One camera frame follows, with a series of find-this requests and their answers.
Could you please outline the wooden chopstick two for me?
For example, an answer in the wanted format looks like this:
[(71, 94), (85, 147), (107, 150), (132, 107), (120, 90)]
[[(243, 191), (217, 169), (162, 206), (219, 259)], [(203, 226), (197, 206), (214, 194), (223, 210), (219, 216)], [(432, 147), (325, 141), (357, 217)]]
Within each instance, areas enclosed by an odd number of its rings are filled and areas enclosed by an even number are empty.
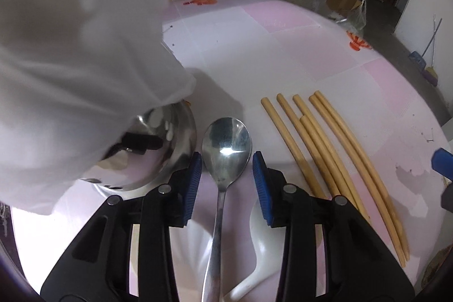
[(316, 163), (319, 172), (321, 173), (331, 196), (340, 195), (339, 188), (337, 186), (336, 180), (333, 178), (332, 173), (329, 171), (324, 159), (322, 158), (320, 152), (317, 149), (316, 143), (313, 142), (311, 135), (307, 132), (307, 129), (302, 125), (302, 123), (297, 118), (296, 113), (292, 107), (287, 102), (286, 98), (278, 93), (276, 99), (279, 105), (289, 117), (291, 123), (294, 125), (296, 131), (298, 132), (300, 138), (308, 149), (310, 155), (312, 156), (314, 162)]

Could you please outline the wooden chopstick four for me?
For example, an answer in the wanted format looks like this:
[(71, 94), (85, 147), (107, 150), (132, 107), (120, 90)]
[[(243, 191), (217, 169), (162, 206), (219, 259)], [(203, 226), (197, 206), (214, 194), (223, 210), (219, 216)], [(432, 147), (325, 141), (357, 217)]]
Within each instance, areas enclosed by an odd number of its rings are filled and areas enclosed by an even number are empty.
[(351, 203), (356, 206), (356, 202), (352, 197), (352, 193), (350, 192), (346, 182), (343, 178), (343, 175), (339, 171), (337, 164), (335, 163), (332, 155), (330, 154), (329, 150), (326, 147), (326, 144), (322, 140), (321, 136), (318, 134), (316, 127), (312, 124), (310, 118), (307, 116), (302, 116), (300, 118), (301, 124), (307, 130), (308, 134), (311, 136), (313, 142), (316, 145), (322, 159), (324, 160), (329, 172), (331, 173), (333, 180), (335, 181), (336, 187), (338, 189), (338, 193), (345, 196)]

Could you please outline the steel utensil holder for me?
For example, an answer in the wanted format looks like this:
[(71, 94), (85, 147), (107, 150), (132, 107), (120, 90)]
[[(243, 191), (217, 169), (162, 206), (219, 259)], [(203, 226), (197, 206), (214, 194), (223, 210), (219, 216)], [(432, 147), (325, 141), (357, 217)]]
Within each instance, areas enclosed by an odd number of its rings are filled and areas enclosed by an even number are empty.
[(102, 159), (83, 174), (107, 196), (162, 183), (186, 167), (196, 148), (196, 123), (182, 100), (138, 115)]

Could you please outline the white plastic soup spoon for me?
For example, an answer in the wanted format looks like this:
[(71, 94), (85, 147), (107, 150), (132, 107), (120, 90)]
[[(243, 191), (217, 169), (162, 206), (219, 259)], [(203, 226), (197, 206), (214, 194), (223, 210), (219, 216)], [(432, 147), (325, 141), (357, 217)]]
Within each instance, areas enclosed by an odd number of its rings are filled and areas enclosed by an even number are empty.
[(249, 276), (223, 297), (223, 301), (240, 301), (251, 290), (281, 270), (286, 229), (268, 226), (262, 216), (259, 201), (256, 201), (252, 208), (249, 230), (256, 266)]

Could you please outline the white plastic bag liner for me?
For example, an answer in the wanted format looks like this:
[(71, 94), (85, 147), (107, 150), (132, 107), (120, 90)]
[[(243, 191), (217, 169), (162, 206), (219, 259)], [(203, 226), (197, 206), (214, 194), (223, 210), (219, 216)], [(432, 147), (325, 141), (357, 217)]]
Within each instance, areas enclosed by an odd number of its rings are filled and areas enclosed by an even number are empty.
[(40, 215), (194, 77), (163, 41), (169, 0), (1, 0), (1, 201)]

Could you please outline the small steel spoon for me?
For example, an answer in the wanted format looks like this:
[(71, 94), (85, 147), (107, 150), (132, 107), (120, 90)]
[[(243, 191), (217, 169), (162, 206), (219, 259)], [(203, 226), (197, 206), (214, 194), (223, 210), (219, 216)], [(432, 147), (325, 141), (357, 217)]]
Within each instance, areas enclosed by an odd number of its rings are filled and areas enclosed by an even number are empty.
[(202, 301), (219, 301), (221, 297), (221, 241), (226, 193), (246, 169), (252, 148), (249, 130), (235, 117), (215, 120), (204, 133), (202, 157), (207, 172), (217, 186), (217, 210)]

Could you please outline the wooden chopstick one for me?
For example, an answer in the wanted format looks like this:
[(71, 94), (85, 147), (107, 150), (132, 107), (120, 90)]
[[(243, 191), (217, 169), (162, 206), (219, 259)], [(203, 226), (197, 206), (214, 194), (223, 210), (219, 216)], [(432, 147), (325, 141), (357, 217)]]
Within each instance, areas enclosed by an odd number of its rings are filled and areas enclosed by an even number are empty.
[(284, 124), (283, 120), (280, 118), (276, 109), (273, 107), (273, 104), (271, 104), (270, 100), (267, 97), (261, 99), (261, 104), (265, 111), (267, 112), (270, 119), (272, 120), (279, 134), (281, 135), (283, 141), (287, 145), (289, 151), (292, 154), (293, 159), (296, 161), (296, 164), (299, 167), (300, 172), (302, 172), (305, 181), (307, 182), (313, 195), (316, 196), (317, 198), (327, 199), (324, 191), (322, 190), (322, 187), (317, 182), (313, 170), (309, 166), (308, 162), (305, 159), (305, 156), (303, 156), (302, 151), (300, 150), (300, 148), (296, 144), (296, 141), (294, 140), (291, 133), (287, 129), (287, 126)]

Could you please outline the wooden chopstick three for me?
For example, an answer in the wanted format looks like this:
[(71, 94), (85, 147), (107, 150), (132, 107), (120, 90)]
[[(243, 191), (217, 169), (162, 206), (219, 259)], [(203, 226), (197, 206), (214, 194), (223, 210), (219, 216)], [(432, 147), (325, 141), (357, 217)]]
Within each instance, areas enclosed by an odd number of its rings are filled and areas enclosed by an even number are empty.
[(340, 159), (338, 153), (327, 135), (324, 133), (322, 127), (317, 122), (313, 113), (298, 94), (294, 95), (292, 100), (301, 111), (302, 116), (300, 117), (300, 123), (304, 126), (305, 130), (312, 138), (312, 141), (318, 149), (320, 156), (327, 165), (327, 168), (335, 181), (338, 192), (351, 200), (353, 205), (359, 210), (360, 214), (363, 215), (368, 222), (371, 222), (369, 214), (359, 198), (356, 187), (354, 186), (343, 161)]

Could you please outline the broom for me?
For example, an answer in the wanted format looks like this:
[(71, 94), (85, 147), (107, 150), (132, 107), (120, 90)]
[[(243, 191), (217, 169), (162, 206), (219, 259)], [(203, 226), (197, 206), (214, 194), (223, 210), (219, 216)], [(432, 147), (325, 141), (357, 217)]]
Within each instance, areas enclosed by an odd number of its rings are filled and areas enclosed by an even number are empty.
[[(436, 22), (436, 18), (433, 18), (433, 34), (423, 51), (423, 53), (418, 53), (417, 51), (412, 51), (409, 54), (409, 60), (414, 63), (415, 67), (417, 67), (418, 71), (422, 74), (422, 76), (427, 80), (432, 86), (437, 87), (439, 84), (439, 75), (436, 73), (434, 69), (434, 61), (435, 61), (435, 38), (439, 31), (443, 19), (441, 18), (438, 22)], [(432, 57), (431, 63), (428, 64), (427, 60), (425, 59), (425, 55), (427, 54), (428, 50), (432, 48)]]

